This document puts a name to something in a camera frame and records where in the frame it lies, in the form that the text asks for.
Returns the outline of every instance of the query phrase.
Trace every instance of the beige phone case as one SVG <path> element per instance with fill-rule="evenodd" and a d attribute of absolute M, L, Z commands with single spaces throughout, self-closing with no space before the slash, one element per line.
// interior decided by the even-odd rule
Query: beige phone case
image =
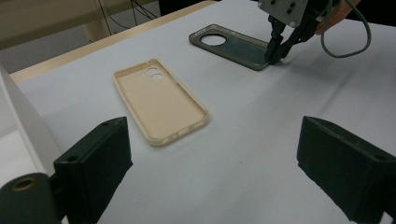
<path fill-rule="evenodd" d="M 114 81 L 152 146 L 163 146 L 207 124 L 206 108 L 158 60 L 118 71 Z"/>

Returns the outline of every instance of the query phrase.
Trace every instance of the gray cable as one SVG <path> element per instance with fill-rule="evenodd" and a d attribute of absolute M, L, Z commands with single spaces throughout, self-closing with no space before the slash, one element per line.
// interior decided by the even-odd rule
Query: gray cable
<path fill-rule="evenodd" d="M 324 43 L 324 33 L 326 32 L 326 28 L 328 26 L 328 20 L 330 18 L 331 12 L 332 12 L 332 0 L 329 0 L 329 5 L 327 5 L 327 14 L 326 14 L 326 17 L 323 22 L 323 30 L 321 32 L 320 43 L 321 43 L 321 46 L 323 47 L 324 51 L 326 51 L 327 54 L 329 54 L 330 56 L 332 56 L 334 58 L 346 58 L 346 57 L 350 57 L 350 56 L 362 53 L 369 48 L 371 40 L 372 40 L 372 34 L 371 34 L 370 26 L 369 26 L 369 23 L 367 22 L 367 20 L 364 18 L 364 16 L 359 12 L 359 10 L 349 0 L 346 0 L 346 2 L 352 8 L 353 12 L 356 13 L 356 15 L 361 20 L 361 22 L 363 22 L 364 27 L 367 32 L 367 43 L 366 43 L 366 46 L 364 46 L 364 48 L 362 48 L 362 49 L 359 49 L 357 51 L 347 53 L 347 54 L 341 54 L 341 55 L 333 54 L 326 48 L 326 45 Z"/>

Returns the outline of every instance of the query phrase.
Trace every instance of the floor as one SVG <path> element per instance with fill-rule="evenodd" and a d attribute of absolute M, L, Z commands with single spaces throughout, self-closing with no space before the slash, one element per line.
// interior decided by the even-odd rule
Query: floor
<path fill-rule="evenodd" d="M 144 8 L 154 14 L 156 17 L 160 17 L 160 7 L 158 1 L 144 5 Z M 140 12 L 137 10 L 134 12 L 132 10 L 128 10 L 116 15 L 112 15 L 111 18 L 120 24 L 116 24 L 110 18 L 107 19 L 112 33 L 116 34 L 125 30 L 126 28 L 124 27 L 132 28 L 137 24 L 141 24 L 150 20 L 146 15 L 143 15 L 143 13 Z M 0 64 L 2 64 L 11 74 L 22 70 L 23 68 L 64 54 L 70 50 L 89 45 L 90 43 L 90 40 L 85 35 L 83 26 L 79 26 L 12 48 L 0 50 Z"/>

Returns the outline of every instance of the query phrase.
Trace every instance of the white table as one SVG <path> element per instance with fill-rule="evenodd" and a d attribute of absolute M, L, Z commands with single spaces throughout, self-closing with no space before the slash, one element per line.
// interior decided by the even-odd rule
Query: white table
<path fill-rule="evenodd" d="M 215 23 L 268 41 L 267 17 L 257 3 L 223 0 L 20 83 L 63 151 L 100 122 L 127 116 L 134 166 L 100 223 L 349 223 L 297 166 L 301 122 L 327 119 L 396 155 L 396 29 L 372 24 L 371 47 L 343 60 L 315 36 L 260 72 L 188 40 Z M 343 21 L 326 41 L 349 52 L 364 34 L 361 23 Z M 210 114 L 203 129 L 165 147 L 145 141 L 112 80 L 150 58 Z"/>

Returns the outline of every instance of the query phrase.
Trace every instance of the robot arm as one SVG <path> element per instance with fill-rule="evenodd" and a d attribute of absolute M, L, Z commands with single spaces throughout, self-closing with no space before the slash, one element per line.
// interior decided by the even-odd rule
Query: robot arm
<path fill-rule="evenodd" d="M 273 27 L 271 41 L 265 54 L 265 60 L 270 64 L 279 62 L 288 55 L 293 45 L 305 42 L 314 35 L 329 4 L 329 0 L 258 0 L 258 2 L 259 8 L 270 14 L 268 21 Z M 338 2 L 339 0 L 334 0 L 332 5 Z M 294 31 L 289 39 L 282 43 L 282 33 L 286 25 L 294 28 Z"/>

